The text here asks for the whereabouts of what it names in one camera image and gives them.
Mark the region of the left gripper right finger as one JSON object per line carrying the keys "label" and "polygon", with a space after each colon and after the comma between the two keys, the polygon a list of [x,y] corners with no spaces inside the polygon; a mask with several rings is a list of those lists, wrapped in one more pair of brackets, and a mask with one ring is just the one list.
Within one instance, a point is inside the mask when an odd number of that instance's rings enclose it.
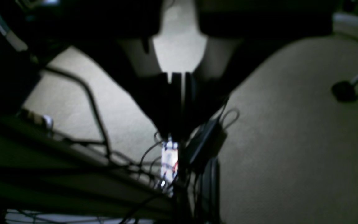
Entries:
{"label": "left gripper right finger", "polygon": [[333,29],[332,0],[196,0],[195,11],[207,41],[190,77],[182,137],[206,122],[276,51]]}

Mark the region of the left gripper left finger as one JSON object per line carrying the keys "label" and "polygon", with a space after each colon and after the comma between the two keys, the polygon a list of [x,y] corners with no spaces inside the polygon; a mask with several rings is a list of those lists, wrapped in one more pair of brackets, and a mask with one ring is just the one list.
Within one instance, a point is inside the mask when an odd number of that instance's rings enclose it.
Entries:
{"label": "left gripper left finger", "polygon": [[163,6],[163,0],[28,0],[27,23],[94,60],[167,138],[169,116],[158,109],[168,97],[167,75],[152,40]]}

